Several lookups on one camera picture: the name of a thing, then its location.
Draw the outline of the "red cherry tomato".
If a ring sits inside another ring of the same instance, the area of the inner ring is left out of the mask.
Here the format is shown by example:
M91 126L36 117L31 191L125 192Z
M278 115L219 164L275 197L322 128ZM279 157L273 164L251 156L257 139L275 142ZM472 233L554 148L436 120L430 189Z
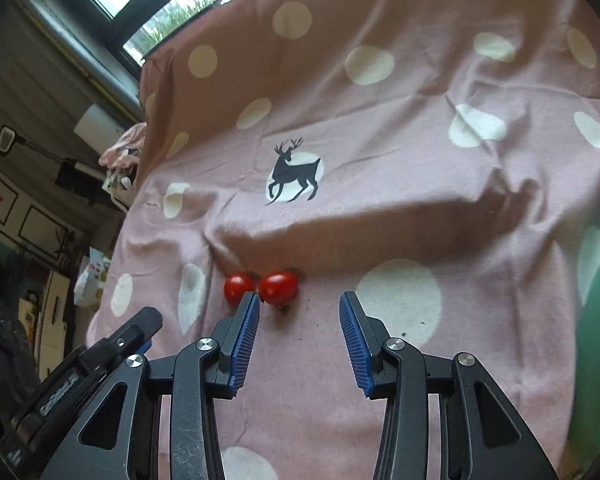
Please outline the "red cherry tomato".
M237 307L242 300L242 296L248 292L254 292L257 289L257 284L251 274L246 272L238 272L230 274L223 284L223 296L228 304L232 307Z
M289 304L299 292L300 280L291 271L278 271L265 275L258 284L260 299L274 307Z

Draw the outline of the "red cherry tomato far left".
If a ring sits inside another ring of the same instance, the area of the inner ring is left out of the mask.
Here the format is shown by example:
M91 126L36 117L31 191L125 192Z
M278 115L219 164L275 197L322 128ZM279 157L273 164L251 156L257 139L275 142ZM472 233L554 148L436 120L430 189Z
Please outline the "red cherry tomato far left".
M257 284L251 274L246 272L238 272L230 274L223 284L223 296L228 304L232 307L237 307L242 300L242 296L248 292L254 292L257 289Z

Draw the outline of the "pink polka dot cloth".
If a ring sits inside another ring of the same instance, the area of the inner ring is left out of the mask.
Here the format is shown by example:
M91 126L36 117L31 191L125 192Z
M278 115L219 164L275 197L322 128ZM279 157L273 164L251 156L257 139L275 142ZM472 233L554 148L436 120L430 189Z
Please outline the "pink polka dot cloth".
M600 20L585 0L234 0L148 58L137 194L88 342L153 306L153 358L294 270L216 407L232 479L368 479L384 407L338 320L473 353L558 463L600 261Z

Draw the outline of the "pink clothes pile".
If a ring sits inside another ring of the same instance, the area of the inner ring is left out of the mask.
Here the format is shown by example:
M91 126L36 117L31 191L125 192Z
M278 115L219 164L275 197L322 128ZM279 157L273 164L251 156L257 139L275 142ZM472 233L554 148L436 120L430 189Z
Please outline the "pink clothes pile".
M100 155L99 165L108 170L131 169L137 166L142 156L147 130L146 122L139 122L126 130Z

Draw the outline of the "red cherry tomato middle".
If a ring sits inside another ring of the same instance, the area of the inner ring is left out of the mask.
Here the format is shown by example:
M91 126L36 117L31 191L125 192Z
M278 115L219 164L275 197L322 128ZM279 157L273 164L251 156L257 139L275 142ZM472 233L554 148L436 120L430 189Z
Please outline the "red cherry tomato middle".
M291 271L278 271L265 275L258 284L260 299L274 307L289 304L299 292L300 280Z

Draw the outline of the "green plastic bowl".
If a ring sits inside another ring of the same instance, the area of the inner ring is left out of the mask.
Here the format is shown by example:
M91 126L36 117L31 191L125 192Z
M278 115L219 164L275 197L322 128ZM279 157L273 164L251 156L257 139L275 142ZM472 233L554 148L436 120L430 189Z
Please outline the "green plastic bowl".
M569 429L576 461L590 466L600 454L600 267L577 326L576 390Z

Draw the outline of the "white printed shopping bag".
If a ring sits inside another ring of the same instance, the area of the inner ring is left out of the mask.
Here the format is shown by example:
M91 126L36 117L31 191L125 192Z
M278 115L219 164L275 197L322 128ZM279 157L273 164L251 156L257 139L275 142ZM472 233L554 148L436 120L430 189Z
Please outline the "white printed shopping bag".
M96 310L102 300L107 281L110 259L91 247L81 262L80 272L73 289L73 303L80 308Z

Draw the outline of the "window frame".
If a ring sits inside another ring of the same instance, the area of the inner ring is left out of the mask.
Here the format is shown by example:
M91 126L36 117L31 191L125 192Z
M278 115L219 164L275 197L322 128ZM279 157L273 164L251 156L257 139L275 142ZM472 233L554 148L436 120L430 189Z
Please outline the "window frame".
M56 50L126 122L143 115L140 72L185 25L230 0L17 0Z

